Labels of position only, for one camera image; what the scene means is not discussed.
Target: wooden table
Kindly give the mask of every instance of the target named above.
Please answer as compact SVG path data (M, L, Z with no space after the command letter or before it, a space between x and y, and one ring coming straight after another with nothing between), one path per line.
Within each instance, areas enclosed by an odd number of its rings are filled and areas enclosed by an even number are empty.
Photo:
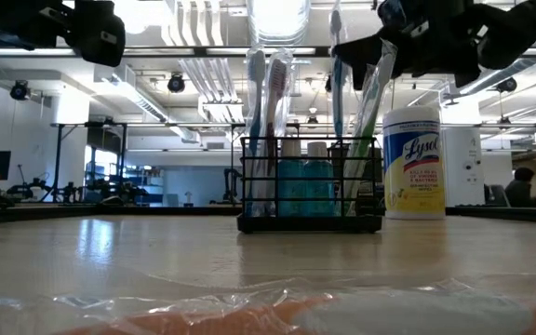
M448 217L384 221L379 234L251 235L228 217L0 224L0 299L176 300L290 278L396 288L441 281L536 299L536 223Z

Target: lysol wipes canister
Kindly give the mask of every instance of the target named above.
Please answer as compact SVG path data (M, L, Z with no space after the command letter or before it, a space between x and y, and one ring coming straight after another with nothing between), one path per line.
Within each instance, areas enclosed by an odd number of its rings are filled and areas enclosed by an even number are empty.
M446 213L439 112L424 106L383 118L386 217L437 220Z

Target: mouthwash bottle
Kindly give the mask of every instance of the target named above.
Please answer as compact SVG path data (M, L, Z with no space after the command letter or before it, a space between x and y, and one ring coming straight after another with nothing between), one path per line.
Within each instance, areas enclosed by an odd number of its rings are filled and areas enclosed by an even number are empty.
M330 178L325 181L307 181L305 196L307 198L328 198L324 201L309 200L303 202L303 215L306 217L334 216L334 171L328 159L328 149L324 142L312 142L307 145L308 160L304 171L307 178Z
M299 140L282 140L281 157L302 156L302 144ZM282 181L285 178L303 178L303 162L300 159L283 159L278 163L278 198L304 198L305 181ZM279 201L278 216L296 217L303 215L302 201Z

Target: lysol logo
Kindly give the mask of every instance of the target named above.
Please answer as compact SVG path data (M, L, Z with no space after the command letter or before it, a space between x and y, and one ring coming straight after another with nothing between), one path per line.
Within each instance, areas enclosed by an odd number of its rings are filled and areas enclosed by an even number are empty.
M439 135L437 134L421 135L407 142L402 151L405 157L405 171L421 164L439 162L438 144Z

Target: black wire rack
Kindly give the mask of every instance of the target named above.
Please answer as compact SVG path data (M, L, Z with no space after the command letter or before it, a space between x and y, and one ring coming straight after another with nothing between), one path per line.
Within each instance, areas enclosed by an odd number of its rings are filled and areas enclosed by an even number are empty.
M375 138L357 137L343 138L335 141L335 144L328 149L328 158L303 155L301 157L288 157L280 155L281 151L278 143L282 140L305 140L305 141L332 141L336 139L326 137L244 137L241 138L243 155L243 190L244 194L241 199L243 213L237 218L237 228L240 232L251 234L254 232L285 232L285 231L330 231L330 232L353 232L353 233L376 233L382 228L382 217L377 215L379 201L376 199L376 182L382 177L377 178L378 171L382 173L382 158L376 155ZM251 156L248 151L249 142L257 141L267 142L272 153L267 156L255 155ZM369 141L369 155L367 157L347 157L346 152L342 149L351 141ZM336 149L340 149L338 154L333 154ZM332 177L296 177L282 178L278 173L278 162L285 160L297 161L316 161L328 160L337 166ZM274 167L274 176L258 177L249 173L249 170L254 166L255 161L266 161L268 165ZM366 173L356 178L344 178L344 166L347 161L366 161ZM266 181L274 183L274 197L254 198L246 194L247 185L253 181ZM318 197L318 198L286 198L280 197L278 192L280 181L332 181L335 189L334 197ZM344 194L345 181L367 182L370 185L372 192L372 201L370 208L363 208L361 215L349 216L347 210L353 202L361 201L358 196L343 197L338 194ZM335 208L340 208L340 215L334 216L282 216L279 210L281 202L302 202L304 204L311 202L331 201ZM274 204L274 212L266 213L264 216L253 216L251 213L251 203L264 202Z

